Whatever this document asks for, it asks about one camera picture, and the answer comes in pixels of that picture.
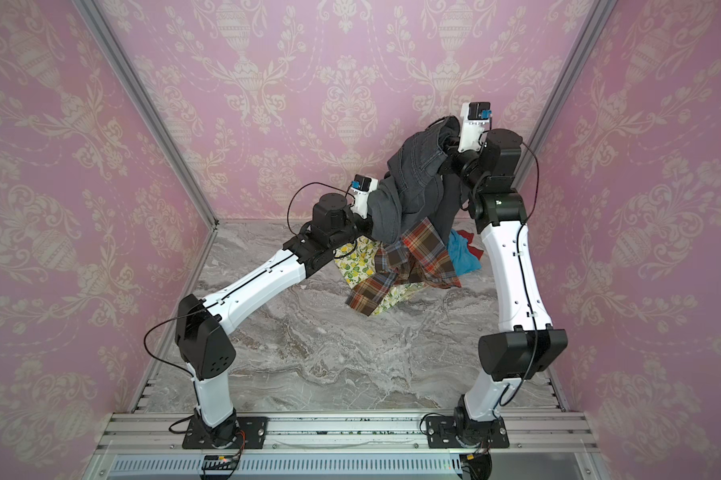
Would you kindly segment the dark grey cloth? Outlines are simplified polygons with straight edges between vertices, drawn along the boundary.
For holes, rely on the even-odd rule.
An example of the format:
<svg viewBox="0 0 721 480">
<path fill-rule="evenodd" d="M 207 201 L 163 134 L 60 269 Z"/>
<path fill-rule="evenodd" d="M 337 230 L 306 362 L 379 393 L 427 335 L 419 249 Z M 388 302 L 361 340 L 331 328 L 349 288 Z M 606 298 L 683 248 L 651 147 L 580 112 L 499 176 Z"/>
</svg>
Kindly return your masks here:
<svg viewBox="0 0 721 480">
<path fill-rule="evenodd" d="M 444 244 L 459 210 L 460 183 L 448 171 L 445 144 L 460 134 L 447 116 L 408 137 L 387 162 L 387 172 L 368 196 L 370 238 L 392 244 L 422 220 L 430 221 Z"/>
</svg>

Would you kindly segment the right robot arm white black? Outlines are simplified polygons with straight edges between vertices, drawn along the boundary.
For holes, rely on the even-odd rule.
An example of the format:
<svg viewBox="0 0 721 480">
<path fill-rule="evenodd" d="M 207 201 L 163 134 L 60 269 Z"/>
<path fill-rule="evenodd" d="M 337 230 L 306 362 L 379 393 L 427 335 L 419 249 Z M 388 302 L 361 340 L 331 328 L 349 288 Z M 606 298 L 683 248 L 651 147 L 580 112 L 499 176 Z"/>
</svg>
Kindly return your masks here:
<svg viewBox="0 0 721 480">
<path fill-rule="evenodd" d="M 554 327 L 535 279 L 527 213 L 513 186 L 525 146 L 507 129 L 464 126 L 447 144 L 451 169 L 467 190 L 467 210 L 488 256 L 498 300 L 498 330 L 478 341 L 480 374 L 453 412 L 458 442 L 506 448 L 500 411 L 568 346 Z"/>
</svg>

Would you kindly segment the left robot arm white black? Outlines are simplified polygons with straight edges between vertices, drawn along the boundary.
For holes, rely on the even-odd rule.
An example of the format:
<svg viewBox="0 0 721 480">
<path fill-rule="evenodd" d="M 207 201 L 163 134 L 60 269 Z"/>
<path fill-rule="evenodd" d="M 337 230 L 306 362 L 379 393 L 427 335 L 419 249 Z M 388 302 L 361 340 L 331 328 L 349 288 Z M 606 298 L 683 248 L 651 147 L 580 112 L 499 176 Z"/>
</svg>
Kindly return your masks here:
<svg viewBox="0 0 721 480">
<path fill-rule="evenodd" d="M 228 387 L 236 359 L 230 336 L 258 308 L 334 262 L 340 247 L 370 229 L 365 193 L 354 194 L 352 203 L 344 194 L 328 193 L 314 205 L 312 220 L 260 267 L 204 299 L 190 294 L 180 301 L 174 342 L 196 394 L 189 448 L 246 445 Z"/>
</svg>

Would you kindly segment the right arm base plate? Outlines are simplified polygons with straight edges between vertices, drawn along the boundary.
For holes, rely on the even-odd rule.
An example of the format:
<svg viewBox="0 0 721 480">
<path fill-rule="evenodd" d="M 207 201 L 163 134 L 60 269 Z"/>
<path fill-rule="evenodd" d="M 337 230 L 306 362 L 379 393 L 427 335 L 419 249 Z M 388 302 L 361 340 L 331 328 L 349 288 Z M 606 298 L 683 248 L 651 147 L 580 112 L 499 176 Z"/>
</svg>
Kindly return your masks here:
<svg viewBox="0 0 721 480">
<path fill-rule="evenodd" d="M 430 449 L 506 449 L 510 446 L 504 421 L 475 422 L 453 416 L 426 414 L 419 422 Z"/>
</svg>

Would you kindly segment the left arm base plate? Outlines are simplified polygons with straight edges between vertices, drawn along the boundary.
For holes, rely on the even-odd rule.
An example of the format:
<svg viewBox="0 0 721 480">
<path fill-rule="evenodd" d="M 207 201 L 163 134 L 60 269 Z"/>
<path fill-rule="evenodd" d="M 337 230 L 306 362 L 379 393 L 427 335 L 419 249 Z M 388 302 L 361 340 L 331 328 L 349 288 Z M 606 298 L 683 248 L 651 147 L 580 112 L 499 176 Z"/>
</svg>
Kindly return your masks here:
<svg viewBox="0 0 721 480">
<path fill-rule="evenodd" d="M 260 450 L 268 434 L 268 418 L 264 416 L 234 416 L 216 427 L 208 427 L 196 413 L 184 434 L 182 448 Z"/>
</svg>

